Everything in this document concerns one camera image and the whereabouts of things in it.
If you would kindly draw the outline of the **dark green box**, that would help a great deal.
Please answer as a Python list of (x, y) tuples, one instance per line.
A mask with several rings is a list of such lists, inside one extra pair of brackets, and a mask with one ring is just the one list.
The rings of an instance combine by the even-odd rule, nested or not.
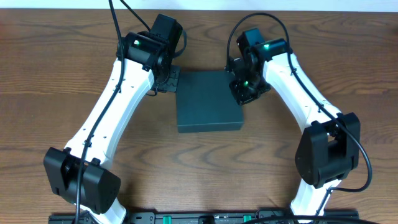
[(224, 70), (181, 73), (176, 91), (178, 132), (240, 130), (244, 116), (229, 89), (233, 79)]

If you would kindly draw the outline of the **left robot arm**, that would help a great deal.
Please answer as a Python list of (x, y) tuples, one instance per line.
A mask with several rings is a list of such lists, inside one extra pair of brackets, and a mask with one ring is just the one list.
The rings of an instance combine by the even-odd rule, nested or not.
[(51, 147), (44, 167), (52, 192), (76, 207), (50, 223), (128, 223), (118, 201), (121, 179), (111, 172), (119, 140), (146, 95), (175, 92), (180, 68), (172, 60), (186, 37), (172, 17), (159, 14), (148, 31), (121, 37), (107, 85), (90, 115), (63, 149)]

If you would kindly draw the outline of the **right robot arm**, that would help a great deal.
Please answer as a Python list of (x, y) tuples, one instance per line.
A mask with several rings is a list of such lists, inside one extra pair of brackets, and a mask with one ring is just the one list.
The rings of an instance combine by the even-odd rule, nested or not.
[(251, 29), (236, 43), (241, 56), (229, 61), (234, 99), (244, 105), (270, 89), (279, 94), (302, 133), (295, 153), (301, 181), (290, 210), (297, 216), (323, 216), (332, 188), (358, 166), (359, 149), (342, 130), (357, 138), (358, 117), (343, 114), (317, 90), (284, 39), (266, 41), (258, 29)]

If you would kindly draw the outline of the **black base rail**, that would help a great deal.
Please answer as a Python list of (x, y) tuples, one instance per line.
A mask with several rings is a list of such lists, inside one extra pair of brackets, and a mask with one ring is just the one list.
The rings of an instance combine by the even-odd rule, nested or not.
[[(256, 212), (234, 212), (234, 213), (154, 213), (154, 212), (127, 212), (122, 223), (128, 224), (222, 224), (222, 223), (243, 223), (258, 218), (276, 217), (291, 215), (284, 209), (262, 209)], [(344, 217), (359, 219), (356, 210), (326, 210), (326, 217)], [(74, 215), (54, 214), (49, 216), (49, 224), (71, 224), (75, 219)], [(89, 212), (80, 213), (79, 223), (98, 223)]]

